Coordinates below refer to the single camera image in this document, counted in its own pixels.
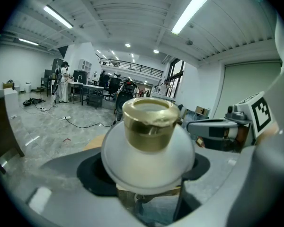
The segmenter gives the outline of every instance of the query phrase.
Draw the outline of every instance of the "ceiling light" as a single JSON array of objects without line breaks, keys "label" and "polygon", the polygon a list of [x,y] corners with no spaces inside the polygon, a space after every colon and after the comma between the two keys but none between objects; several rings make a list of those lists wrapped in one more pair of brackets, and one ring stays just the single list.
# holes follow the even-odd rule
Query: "ceiling light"
[{"label": "ceiling light", "polygon": [[62,18],[56,11],[54,11],[50,6],[45,6],[44,11],[48,12],[50,15],[52,15],[55,19],[59,20],[61,23],[63,23],[66,27],[72,28],[72,25],[67,22],[64,18]]},{"label": "ceiling light", "polygon": [[34,45],[38,45],[37,43],[31,42],[31,41],[28,41],[28,40],[24,40],[24,39],[19,39],[19,41],[30,43],[30,44],[34,44]]},{"label": "ceiling light", "polygon": [[171,32],[178,35],[192,16],[206,3],[206,1],[207,0],[191,0]]}]

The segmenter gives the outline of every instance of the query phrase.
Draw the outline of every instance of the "white ceiling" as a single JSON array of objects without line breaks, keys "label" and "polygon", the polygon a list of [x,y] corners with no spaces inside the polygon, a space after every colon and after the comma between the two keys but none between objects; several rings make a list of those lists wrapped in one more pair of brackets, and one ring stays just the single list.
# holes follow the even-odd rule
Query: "white ceiling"
[{"label": "white ceiling", "polygon": [[[245,44],[274,39],[275,12],[266,1],[208,0],[184,29],[172,27],[191,0],[24,0],[5,33],[58,47],[92,42],[95,50],[145,55],[167,54],[194,63]],[[74,25],[67,29],[43,11],[50,5]],[[185,44],[187,39],[193,45]],[[130,50],[125,47],[130,43]]]}]

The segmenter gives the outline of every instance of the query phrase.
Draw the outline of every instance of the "gray floor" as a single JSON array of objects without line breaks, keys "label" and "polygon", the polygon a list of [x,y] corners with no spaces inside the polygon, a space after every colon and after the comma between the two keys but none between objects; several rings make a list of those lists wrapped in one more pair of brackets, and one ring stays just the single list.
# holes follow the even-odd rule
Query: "gray floor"
[{"label": "gray floor", "polygon": [[86,105],[86,103],[81,106],[79,101],[75,101],[74,104],[72,102],[67,104],[58,103],[56,104],[57,107],[48,111],[51,116],[43,115],[33,105],[23,107],[22,103],[29,98],[46,100],[46,102],[37,104],[38,108],[45,107],[49,109],[54,105],[53,98],[51,95],[46,97],[46,93],[41,95],[34,92],[23,93],[18,97],[21,108],[17,112],[17,118],[10,119],[10,125],[25,156],[15,155],[4,166],[7,171],[4,179],[12,191],[18,186],[22,177],[25,177],[45,162],[56,157],[82,151],[93,138],[106,134],[110,129],[110,127],[104,127],[101,124],[80,129],[67,121],[58,119],[70,116],[70,122],[80,127],[99,122],[109,126],[115,120],[113,110],[95,109]]}]

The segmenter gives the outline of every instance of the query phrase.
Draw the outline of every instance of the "cardboard box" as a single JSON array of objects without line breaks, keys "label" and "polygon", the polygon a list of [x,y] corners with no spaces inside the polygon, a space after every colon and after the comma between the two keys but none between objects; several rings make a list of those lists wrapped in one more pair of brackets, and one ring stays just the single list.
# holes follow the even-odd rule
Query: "cardboard box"
[{"label": "cardboard box", "polygon": [[204,116],[208,116],[209,114],[209,110],[206,109],[206,108],[201,108],[201,107],[198,107],[195,109],[195,112],[198,113],[198,114],[202,114]]}]

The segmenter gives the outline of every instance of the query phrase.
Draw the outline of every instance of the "window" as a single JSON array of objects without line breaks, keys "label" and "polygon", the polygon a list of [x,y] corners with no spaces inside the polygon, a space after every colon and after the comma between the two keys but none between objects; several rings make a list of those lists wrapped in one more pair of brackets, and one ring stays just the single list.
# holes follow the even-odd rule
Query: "window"
[{"label": "window", "polygon": [[170,88],[168,89],[166,96],[175,98],[177,94],[177,89],[182,81],[183,71],[185,68],[184,61],[175,59],[169,68],[169,76],[167,80],[169,81]]}]

